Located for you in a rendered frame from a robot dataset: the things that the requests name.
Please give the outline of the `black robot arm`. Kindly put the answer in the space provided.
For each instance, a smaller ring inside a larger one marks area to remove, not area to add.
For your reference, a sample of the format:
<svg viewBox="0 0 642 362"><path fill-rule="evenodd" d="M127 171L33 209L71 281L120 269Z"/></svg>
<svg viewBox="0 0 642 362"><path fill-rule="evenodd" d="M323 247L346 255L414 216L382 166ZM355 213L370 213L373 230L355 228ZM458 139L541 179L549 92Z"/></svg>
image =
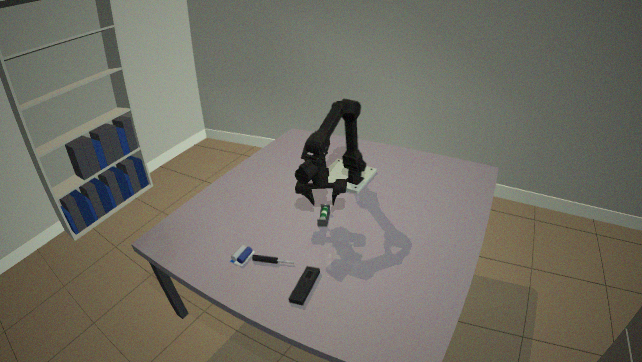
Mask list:
<svg viewBox="0 0 642 362"><path fill-rule="evenodd" d="M357 146L357 118L361 113L360 103L356 100L342 99L333 103L332 108L318 131L307 138L301 159L305 162L299 165L295 171L295 177L301 184L307 184L313 177L327 170L325 156L328 154L330 137L333 134L340 119L344 119L346 128L347 151L342 156L344 168L348 170L347 182L359 185L365 178L362 172L365 171L366 163L362 159ZM308 152L313 155L307 154Z"/></svg>

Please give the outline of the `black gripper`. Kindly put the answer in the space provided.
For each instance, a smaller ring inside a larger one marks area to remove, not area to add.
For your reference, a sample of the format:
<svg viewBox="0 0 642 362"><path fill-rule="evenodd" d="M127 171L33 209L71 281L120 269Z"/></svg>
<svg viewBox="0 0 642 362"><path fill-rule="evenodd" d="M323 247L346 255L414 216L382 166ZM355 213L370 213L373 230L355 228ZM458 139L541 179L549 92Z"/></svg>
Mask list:
<svg viewBox="0 0 642 362"><path fill-rule="evenodd" d="M313 183L301 184L297 181L295 186L296 194L304 195L314 205L314 197L312 189L325 189L333 188L332 204L334 205L337 195L346 193L347 181L345 179L336 179L334 183L328 183L327 170L323 173L317 174L312 178Z"/></svg>

